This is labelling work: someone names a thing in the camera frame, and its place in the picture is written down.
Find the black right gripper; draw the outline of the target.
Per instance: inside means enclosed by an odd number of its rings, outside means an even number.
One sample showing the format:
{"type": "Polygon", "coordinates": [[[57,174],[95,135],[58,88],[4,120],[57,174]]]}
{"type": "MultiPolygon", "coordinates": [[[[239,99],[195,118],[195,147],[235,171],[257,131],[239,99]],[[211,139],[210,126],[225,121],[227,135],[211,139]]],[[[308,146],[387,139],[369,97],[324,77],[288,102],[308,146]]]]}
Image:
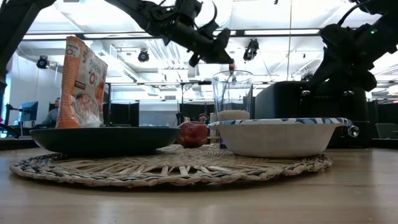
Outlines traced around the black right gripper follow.
{"type": "Polygon", "coordinates": [[[381,28],[377,23],[363,24],[357,29],[330,24],[320,31],[324,55],[310,86],[325,81],[359,86],[373,90],[377,81],[371,73],[374,62],[381,57],[381,28]]]}

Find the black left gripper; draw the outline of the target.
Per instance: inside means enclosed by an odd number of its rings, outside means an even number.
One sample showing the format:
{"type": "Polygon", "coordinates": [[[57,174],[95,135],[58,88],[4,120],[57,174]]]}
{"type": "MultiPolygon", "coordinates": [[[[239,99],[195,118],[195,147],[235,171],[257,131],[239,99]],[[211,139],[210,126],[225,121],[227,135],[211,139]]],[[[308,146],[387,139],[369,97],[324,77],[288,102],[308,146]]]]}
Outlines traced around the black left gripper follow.
{"type": "Polygon", "coordinates": [[[226,52],[231,31],[223,29],[214,39],[213,32],[218,28],[217,7],[214,6],[213,18],[198,27],[195,18],[199,15],[203,3],[198,0],[176,0],[172,6],[172,16],[165,27],[162,38],[165,45],[175,42],[185,47],[193,55],[188,61],[195,67],[200,60],[213,64],[230,64],[233,59],[226,52]]]}

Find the clear glass with white filling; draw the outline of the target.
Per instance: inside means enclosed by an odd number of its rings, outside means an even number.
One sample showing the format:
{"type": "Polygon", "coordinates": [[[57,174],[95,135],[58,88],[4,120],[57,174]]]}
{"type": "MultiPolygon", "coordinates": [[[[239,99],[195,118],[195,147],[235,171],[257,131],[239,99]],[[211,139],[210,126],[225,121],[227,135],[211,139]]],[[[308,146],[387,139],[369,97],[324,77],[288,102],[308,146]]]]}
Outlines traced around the clear glass with white filling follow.
{"type": "Polygon", "coordinates": [[[216,121],[250,119],[252,73],[244,70],[218,72],[213,76],[216,121]]]}

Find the blue patterned paper bowl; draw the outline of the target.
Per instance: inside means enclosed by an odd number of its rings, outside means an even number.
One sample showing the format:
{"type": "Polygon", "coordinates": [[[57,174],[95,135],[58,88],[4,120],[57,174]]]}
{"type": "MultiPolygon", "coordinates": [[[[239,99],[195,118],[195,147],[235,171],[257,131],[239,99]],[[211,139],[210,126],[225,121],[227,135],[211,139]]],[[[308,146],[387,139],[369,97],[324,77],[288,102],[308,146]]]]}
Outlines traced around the blue patterned paper bowl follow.
{"type": "Polygon", "coordinates": [[[346,118],[278,118],[217,121],[227,149],[240,156],[265,158],[308,157],[322,153],[335,130],[355,138],[359,128],[346,118]]]}

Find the red apple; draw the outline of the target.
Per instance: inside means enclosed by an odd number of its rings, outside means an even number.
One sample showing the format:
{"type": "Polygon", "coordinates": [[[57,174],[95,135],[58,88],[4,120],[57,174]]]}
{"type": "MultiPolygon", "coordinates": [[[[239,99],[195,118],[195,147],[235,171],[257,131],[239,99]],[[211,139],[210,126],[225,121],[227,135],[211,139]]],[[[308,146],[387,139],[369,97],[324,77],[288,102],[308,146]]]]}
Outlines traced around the red apple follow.
{"type": "Polygon", "coordinates": [[[178,126],[180,134],[177,142],[184,148],[198,148],[207,143],[207,125],[198,121],[188,121],[178,126]]]}

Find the round woven placemat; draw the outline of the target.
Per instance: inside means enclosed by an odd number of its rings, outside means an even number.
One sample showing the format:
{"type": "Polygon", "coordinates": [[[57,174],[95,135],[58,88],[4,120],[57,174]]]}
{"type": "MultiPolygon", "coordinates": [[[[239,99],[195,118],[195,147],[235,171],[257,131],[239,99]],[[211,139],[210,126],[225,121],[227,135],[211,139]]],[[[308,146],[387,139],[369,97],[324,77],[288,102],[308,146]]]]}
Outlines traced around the round woven placemat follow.
{"type": "Polygon", "coordinates": [[[326,154],[268,159],[238,156],[210,145],[196,149],[171,145],[148,156],[82,159],[61,153],[45,154],[15,161],[9,169],[35,180],[133,188],[267,181],[278,176],[323,172],[332,164],[326,154]]]}

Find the pumpkin cereal bag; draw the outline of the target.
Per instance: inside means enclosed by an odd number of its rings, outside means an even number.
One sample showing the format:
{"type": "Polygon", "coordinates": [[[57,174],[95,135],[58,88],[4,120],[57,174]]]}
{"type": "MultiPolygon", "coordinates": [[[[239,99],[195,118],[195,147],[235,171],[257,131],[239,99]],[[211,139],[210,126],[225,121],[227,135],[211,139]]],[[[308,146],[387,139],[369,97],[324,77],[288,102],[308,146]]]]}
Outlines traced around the pumpkin cereal bag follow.
{"type": "Polygon", "coordinates": [[[98,128],[103,124],[108,65],[85,43],[66,38],[57,129],[98,128]]]}

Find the dark teal plate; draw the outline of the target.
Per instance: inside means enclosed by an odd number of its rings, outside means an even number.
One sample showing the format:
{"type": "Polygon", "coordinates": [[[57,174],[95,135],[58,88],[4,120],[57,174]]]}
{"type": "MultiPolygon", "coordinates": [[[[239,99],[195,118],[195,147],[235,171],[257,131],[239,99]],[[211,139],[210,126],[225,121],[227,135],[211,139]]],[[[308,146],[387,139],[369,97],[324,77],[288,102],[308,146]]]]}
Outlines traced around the dark teal plate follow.
{"type": "Polygon", "coordinates": [[[85,157],[153,154],[157,149],[173,144],[179,134],[178,128],[155,126],[30,131],[35,143],[48,151],[85,157]]]}

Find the black four-slot toaster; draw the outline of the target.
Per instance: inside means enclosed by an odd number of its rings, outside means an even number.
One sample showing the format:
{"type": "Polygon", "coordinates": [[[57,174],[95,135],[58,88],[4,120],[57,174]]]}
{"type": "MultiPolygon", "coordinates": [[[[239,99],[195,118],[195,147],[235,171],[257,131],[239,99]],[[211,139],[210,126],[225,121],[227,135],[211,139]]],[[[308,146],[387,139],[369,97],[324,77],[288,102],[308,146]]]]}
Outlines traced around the black four-slot toaster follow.
{"type": "Polygon", "coordinates": [[[322,83],[310,89],[307,82],[284,81],[270,85],[257,94],[255,119],[274,118],[347,118],[358,131],[351,137],[337,128],[329,148],[367,148],[371,143],[371,123],[365,91],[360,87],[322,83]]]}

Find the overhead light bar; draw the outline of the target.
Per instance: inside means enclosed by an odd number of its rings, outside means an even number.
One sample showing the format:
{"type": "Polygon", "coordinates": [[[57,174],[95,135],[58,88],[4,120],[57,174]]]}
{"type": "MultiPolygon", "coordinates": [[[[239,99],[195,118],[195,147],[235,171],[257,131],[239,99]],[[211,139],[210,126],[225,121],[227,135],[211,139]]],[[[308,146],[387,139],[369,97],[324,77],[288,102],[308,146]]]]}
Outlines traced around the overhead light bar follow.
{"type": "MultiPolygon", "coordinates": [[[[230,37],[305,37],[317,36],[320,29],[259,29],[259,30],[231,30],[230,37]]],[[[129,40],[156,39],[145,32],[100,32],[100,33],[48,33],[26,34],[23,41],[61,41],[68,36],[75,36],[82,40],[129,40]]]]}

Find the grey chair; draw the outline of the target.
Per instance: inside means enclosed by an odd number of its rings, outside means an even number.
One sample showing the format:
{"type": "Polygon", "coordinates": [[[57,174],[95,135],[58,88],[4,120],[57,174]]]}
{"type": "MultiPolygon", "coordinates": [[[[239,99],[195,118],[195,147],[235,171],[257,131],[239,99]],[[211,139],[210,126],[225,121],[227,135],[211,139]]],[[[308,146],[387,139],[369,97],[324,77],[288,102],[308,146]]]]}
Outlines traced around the grey chair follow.
{"type": "Polygon", "coordinates": [[[376,123],[376,129],[381,139],[398,139],[398,124],[376,123]]]}

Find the computer monitor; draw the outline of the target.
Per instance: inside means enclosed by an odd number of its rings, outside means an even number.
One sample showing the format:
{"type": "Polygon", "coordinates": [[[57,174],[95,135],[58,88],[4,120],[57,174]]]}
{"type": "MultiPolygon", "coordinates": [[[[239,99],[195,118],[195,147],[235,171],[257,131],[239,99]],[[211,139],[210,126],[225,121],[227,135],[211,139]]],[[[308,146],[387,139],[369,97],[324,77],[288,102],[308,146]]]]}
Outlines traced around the computer monitor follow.
{"type": "Polygon", "coordinates": [[[37,119],[38,101],[21,104],[21,121],[35,121],[37,119]]]}

